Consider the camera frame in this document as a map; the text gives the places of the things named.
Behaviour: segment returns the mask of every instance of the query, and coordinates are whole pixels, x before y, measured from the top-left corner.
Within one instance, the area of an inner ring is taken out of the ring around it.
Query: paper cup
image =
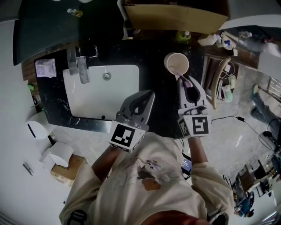
[[[176,70],[180,75],[184,75],[189,68],[189,61],[184,54],[171,52],[166,55],[164,66],[173,75],[177,74],[175,74],[175,71],[171,70],[170,67]]]

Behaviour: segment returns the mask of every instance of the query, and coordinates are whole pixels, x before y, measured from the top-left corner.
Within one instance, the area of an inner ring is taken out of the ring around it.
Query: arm
[[[102,181],[105,180],[119,153],[118,149],[109,146],[92,167],[85,164],[79,168],[66,204],[60,213],[62,224],[68,224],[68,219],[73,211],[87,212],[89,210],[97,197]]]
[[[104,181],[106,179],[113,163],[115,162],[119,154],[119,149],[115,149],[109,146],[93,163],[92,169],[101,181]]]
[[[189,138],[188,144],[192,163],[192,188],[198,192],[206,202],[208,213],[213,215],[211,220],[215,219],[215,215],[222,213],[226,216],[226,221],[228,221],[230,215],[234,212],[233,192],[231,187],[218,175],[214,167],[209,165],[200,139]]]
[[[208,161],[204,152],[200,138],[189,138],[188,144],[190,148],[191,164],[205,163]]]

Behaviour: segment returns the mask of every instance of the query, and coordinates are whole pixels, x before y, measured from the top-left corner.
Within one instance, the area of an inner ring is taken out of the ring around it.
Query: green bottle
[[[191,34],[189,31],[178,31],[176,33],[176,40],[180,43],[188,43],[188,40],[191,38]]]

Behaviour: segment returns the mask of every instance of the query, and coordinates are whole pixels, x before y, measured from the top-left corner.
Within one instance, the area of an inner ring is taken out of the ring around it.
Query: white tiled floor
[[[263,124],[250,116],[254,104],[251,101],[253,84],[267,88],[269,77],[261,72],[240,66],[233,101],[225,103],[220,101],[217,110],[210,110],[212,118],[224,116],[241,116],[259,134],[267,129]],[[281,115],[278,102],[269,95],[260,91],[262,99],[270,106],[276,115]],[[92,164],[107,148],[107,134],[91,131],[82,131],[67,127],[56,127],[53,131],[58,141],[73,147],[75,154],[81,155]],[[247,124],[235,118],[216,120],[212,123],[212,133],[202,138],[209,162],[216,166],[220,174],[234,177],[245,163],[254,163],[258,159],[266,163],[267,155],[272,152],[259,141],[258,135]]]

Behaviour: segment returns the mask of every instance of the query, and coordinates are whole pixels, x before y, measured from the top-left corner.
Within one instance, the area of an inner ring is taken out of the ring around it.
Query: sink basin
[[[82,84],[79,74],[63,71],[71,114],[76,117],[115,120],[124,100],[139,91],[136,65],[89,67],[90,82]]]

